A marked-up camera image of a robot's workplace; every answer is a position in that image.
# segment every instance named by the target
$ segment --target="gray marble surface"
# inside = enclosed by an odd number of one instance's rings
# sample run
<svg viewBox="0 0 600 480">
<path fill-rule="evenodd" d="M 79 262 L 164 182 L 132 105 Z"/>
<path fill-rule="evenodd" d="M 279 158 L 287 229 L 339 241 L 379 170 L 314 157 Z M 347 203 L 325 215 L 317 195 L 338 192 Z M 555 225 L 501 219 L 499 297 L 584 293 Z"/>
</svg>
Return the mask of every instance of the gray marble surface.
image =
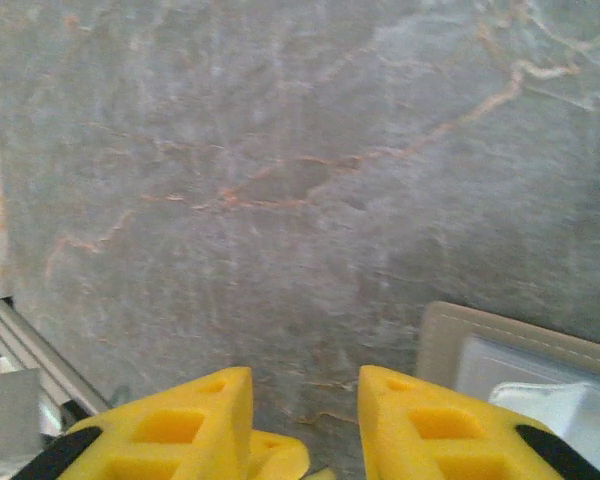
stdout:
<svg viewBox="0 0 600 480">
<path fill-rule="evenodd" d="M 0 146 L 16 307 L 88 380 L 250 365 L 343 478 L 428 302 L 600 342 L 600 1 L 3 0 Z"/>
</svg>

